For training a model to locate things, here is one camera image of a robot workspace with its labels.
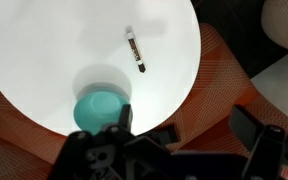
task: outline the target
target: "white surface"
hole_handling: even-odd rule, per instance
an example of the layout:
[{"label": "white surface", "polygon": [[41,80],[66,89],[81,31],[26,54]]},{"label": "white surface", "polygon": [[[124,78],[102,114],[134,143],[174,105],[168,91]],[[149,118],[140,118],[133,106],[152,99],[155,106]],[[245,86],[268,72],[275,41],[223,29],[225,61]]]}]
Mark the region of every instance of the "white surface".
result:
[{"label": "white surface", "polygon": [[[126,35],[131,26],[145,73]],[[67,135],[76,95],[93,82],[130,97],[132,132],[166,120],[188,95],[200,59],[189,0],[0,0],[0,90],[22,113]]]},{"label": "white surface", "polygon": [[252,79],[256,88],[288,116],[288,55]]}]

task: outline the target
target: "white round table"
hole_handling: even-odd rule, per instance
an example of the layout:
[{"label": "white round table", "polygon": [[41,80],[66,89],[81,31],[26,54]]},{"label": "white round table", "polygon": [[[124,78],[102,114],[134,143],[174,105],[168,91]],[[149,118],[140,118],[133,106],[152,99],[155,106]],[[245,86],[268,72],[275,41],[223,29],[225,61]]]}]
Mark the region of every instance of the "white round table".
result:
[{"label": "white round table", "polygon": [[[145,73],[125,37],[129,26]],[[0,0],[0,91],[63,135],[80,130],[76,96],[95,82],[127,93],[133,134],[159,125],[192,88],[200,46],[190,0]]]}]

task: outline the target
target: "orange mesh fabric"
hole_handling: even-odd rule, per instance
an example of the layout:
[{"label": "orange mesh fabric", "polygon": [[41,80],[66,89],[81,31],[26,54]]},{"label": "orange mesh fabric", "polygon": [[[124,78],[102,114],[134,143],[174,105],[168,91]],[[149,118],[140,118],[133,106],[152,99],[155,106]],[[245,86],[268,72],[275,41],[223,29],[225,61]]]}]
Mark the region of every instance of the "orange mesh fabric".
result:
[{"label": "orange mesh fabric", "polygon": [[216,125],[229,114],[232,104],[245,104],[258,95],[218,33],[206,24],[200,29],[201,61],[193,88],[180,108],[157,127],[175,125],[180,142],[168,145],[170,150]]},{"label": "orange mesh fabric", "polygon": [[0,180],[46,179],[51,164],[0,139]]},{"label": "orange mesh fabric", "polygon": [[[263,124],[274,124],[288,132],[288,117],[269,103],[263,96],[258,96],[245,106],[254,117]],[[228,127],[228,118],[206,131],[201,136],[186,144],[183,150],[222,151],[248,156],[243,144],[235,137]],[[282,176],[288,177],[288,168],[284,168]]]},{"label": "orange mesh fabric", "polygon": [[0,138],[53,163],[65,137],[31,121],[0,92]]},{"label": "orange mesh fabric", "polygon": [[266,0],[262,26],[268,37],[288,49],[288,0]]}]

